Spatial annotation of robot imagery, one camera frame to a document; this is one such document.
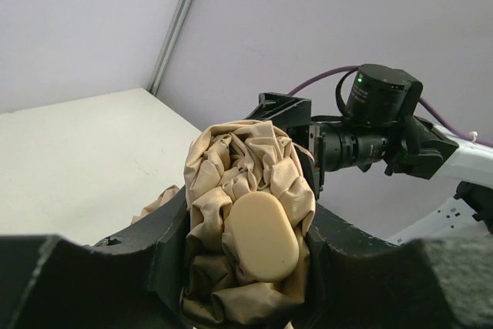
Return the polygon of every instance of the gray wall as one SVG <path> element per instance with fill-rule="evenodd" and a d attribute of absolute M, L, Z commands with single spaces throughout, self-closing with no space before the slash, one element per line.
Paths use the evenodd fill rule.
<path fill-rule="evenodd" d="M 376 62 L 406 69 L 464 131 L 493 139 L 493 0 L 195 0 L 159 98 L 199 128 L 241 119 L 259 92 L 287 92 L 324 70 Z M 303 91 L 336 113 L 336 79 Z M 321 203 L 379 237 L 419 220 L 455 181 L 328 174 Z"/>
<path fill-rule="evenodd" d="M 0 0 L 0 113 L 147 86 L 178 0 Z"/>

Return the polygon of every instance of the purple cable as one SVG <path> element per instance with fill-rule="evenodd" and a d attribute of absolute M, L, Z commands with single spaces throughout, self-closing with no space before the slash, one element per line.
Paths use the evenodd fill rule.
<path fill-rule="evenodd" d="M 423 98 L 419 99 L 419 103 L 423 106 L 424 109 L 426 109 L 445 129 L 450 131 L 452 134 L 454 134 L 456 137 L 471 141 L 471 137 L 468 134 L 461 133 L 459 130 L 455 129 L 450 123 L 448 123 L 442 116 L 440 116 L 440 113 L 436 111 L 435 108 L 430 106 L 430 103 L 428 103 L 426 100 Z M 483 146 L 490 146 L 493 147 L 493 142 L 489 140 L 484 140 L 484 139 L 476 139 L 477 144 L 481 144 Z"/>
<path fill-rule="evenodd" d="M 346 65 L 345 67 L 339 67 L 338 69 L 331 69 L 330 71 L 326 71 L 321 73 L 320 75 L 314 76 L 311 79 L 308 79 L 303 84 L 298 85 L 296 88 L 291 90 L 287 95 L 293 96 L 300 90 L 305 89 L 307 86 L 310 86 L 314 82 L 318 80 L 325 79 L 326 77 L 336 75 L 341 72 L 349 72 L 352 69 L 356 69 L 357 65 Z M 459 130 L 456 130 L 452 125 L 450 125 L 441 115 L 438 113 L 435 108 L 430 106 L 430 104 L 424 100 L 423 98 L 419 99 L 419 103 L 448 131 L 457 136 L 458 138 L 471 141 L 471 137 L 468 134 L 461 133 Z M 493 142 L 485 139 L 476 139 L 477 144 L 481 144 L 483 146 L 489 146 L 493 148 Z"/>
<path fill-rule="evenodd" d="M 356 69 L 357 65 L 346 65 L 345 67 L 339 67 L 338 69 L 331 69 L 330 71 L 323 72 L 320 75 L 317 75 L 315 77 L 312 77 L 311 79 L 305 81 L 303 84 L 298 85 L 296 88 L 291 90 L 287 95 L 293 96 L 300 90 L 305 89 L 307 86 L 310 86 L 314 82 L 317 82 L 318 80 L 325 79 L 326 77 L 336 75 L 341 72 L 349 72 L 352 69 Z"/>

